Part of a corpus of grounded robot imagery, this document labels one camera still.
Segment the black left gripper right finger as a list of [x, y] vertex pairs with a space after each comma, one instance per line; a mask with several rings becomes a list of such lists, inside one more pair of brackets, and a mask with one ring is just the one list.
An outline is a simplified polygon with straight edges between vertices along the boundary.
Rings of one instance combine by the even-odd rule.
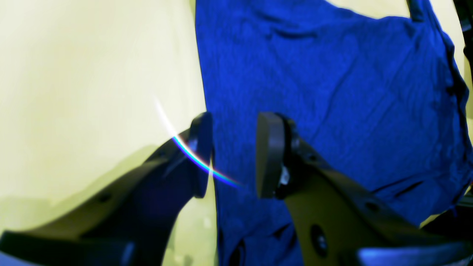
[[256, 191], [283, 200], [306, 266], [467, 266], [472, 244], [428, 234], [333, 170], [294, 121], [259, 113]]

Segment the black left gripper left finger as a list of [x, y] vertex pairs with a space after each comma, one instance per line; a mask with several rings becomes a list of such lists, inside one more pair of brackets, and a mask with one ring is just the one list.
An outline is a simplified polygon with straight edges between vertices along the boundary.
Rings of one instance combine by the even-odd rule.
[[160, 266], [182, 208], [203, 198], [212, 116], [165, 142], [142, 165], [45, 225], [1, 236], [2, 266]]

